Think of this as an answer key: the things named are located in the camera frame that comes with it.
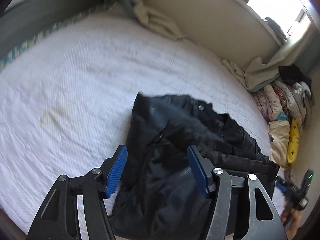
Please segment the person right hand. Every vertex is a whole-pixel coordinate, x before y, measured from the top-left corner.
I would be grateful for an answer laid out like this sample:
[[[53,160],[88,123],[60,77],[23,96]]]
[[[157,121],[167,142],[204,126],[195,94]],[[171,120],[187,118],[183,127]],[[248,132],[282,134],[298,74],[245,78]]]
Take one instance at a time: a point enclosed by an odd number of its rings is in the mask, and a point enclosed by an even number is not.
[[[285,231],[286,231],[287,239],[292,240],[298,231],[302,217],[301,217],[301,211],[296,209],[291,209],[291,211],[289,212],[287,210],[288,206],[289,204],[286,203],[285,209],[281,213],[280,218],[281,218],[281,222],[284,224],[287,221],[289,214],[291,214],[289,225],[287,226]]]

